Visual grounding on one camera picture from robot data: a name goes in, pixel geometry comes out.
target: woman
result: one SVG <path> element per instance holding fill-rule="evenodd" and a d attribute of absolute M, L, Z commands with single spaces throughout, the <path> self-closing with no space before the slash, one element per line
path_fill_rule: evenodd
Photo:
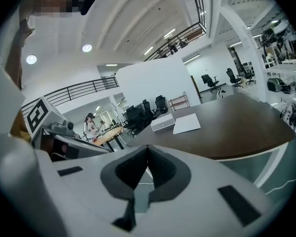
<path fill-rule="evenodd" d="M 87 141 L 92 142 L 98 136 L 98 131 L 99 129 L 93 121 L 93 114 L 88 113 L 83 123 L 83 136 L 86 137 Z"/>

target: dark wooden desk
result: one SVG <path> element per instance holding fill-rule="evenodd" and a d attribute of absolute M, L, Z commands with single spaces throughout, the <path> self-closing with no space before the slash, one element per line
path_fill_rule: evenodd
<path fill-rule="evenodd" d="M 258 154 L 291 141 L 294 131 L 267 103 L 242 93 L 172 113 L 177 118 L 196 113 L 201 129 L 173 134 L 173 127 L 153 132 L 148 126 L 128 143 L 152 144 L 211 159 Z"/>

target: cable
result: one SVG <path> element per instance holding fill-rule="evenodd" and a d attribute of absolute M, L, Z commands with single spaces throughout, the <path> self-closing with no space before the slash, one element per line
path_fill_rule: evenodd
<path fill-rule="evenodd" d="M 267 192 L 267 193 L 265 193 L 265 194 L 268 195 L 268 194 L 270 194 L 270 193 L 273 192 L 273 191 L 280 190 L 281 188 L 285 187 L 288 183 L 290 183 L 290 182 L 294 182 L 294 181 L 296 181 L 296 178 L 293 179 L 293 180 L 288 180 L 284 185 L 282 185 L 282 186 L 280 186 L 280 187 L 277 187 L 277 188 L 274 188 L 274 189 L 270 190 L 269 192 Z"/>
<path fill-rule="evenodd" d="M 124 142 L 124 144 L 127 145 L 126 142 L 122 139 L 122 137 L 120 135 L 118 135 L 118 136 Z"/>

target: white pillar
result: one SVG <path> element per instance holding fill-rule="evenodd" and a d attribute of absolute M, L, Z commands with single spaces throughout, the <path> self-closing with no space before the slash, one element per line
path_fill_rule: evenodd
<path fill-rule="evenodd" d="M 221 14 L 233 27 L 240 40 L 242 41 L 243 47 L 247 53 L 247 57 L 250 58 L 252 66 L 255 70 L 257 86 L 259 90 L 259 100 L 266 102 L 266 81 L 264 79 L 265 65 L 262 57 L 258 54 L 258 45 L 255 39 L 252 37 L 251 33 L 248 32 L 247 26 L 238 16 L 238 14 L 229 6 L 224 5 L 221 7 Z"/>

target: black metal railing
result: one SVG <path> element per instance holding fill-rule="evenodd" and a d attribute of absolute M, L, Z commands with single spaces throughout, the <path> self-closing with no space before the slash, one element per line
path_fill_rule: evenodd
<path fill-rule="evenodd" d="M 171 38 L 171 40 L 168 43 L 164 43 L 161 47 L 157 49 L 156 52 L 152 53 L 145 61 L 166 58 L 176 53 L 181 48 L 184 48 L 190 42 L 204 34 L 205 31 L 203 30 L 200 23 L 191 25 L 190 27 L 186 28 L 185 30 Z"/>
<path fill-rule="evenodd" d="M 202 26 L 205 27 L 205 8 L 204 8 L 204 1 L 203 0 L 194 0 L 196 11 L 198 15 L 198 22 L 202 24 Z"/>
<path fill-rule="evenodd" d="M 78 84 L 74 84 L 65 88 L 55 90 L 49 94 L 44 95 L 46 99 L 53 105 L 58 106 L 78 97 L 82 97 L 88 94 L 92 94 L 98 91 L 116 88 L 118 83 L 115 77 L 109 77 L 105 79 L 98 79 L 92 81 L 86 81 Z M 22 113 L 25 116 L 31 108 L 35 105 L 39 98 L 22 106 Z"/>
<path fill-rule="evenodd" d="M 145 61 L 166 58 L 206 33 L 204 2 L 203 0 L 194 0 L 194 2 L 198 22 L 187 27 L 174 37 L 168 38 L 168 42 L 157 48 Z"/>

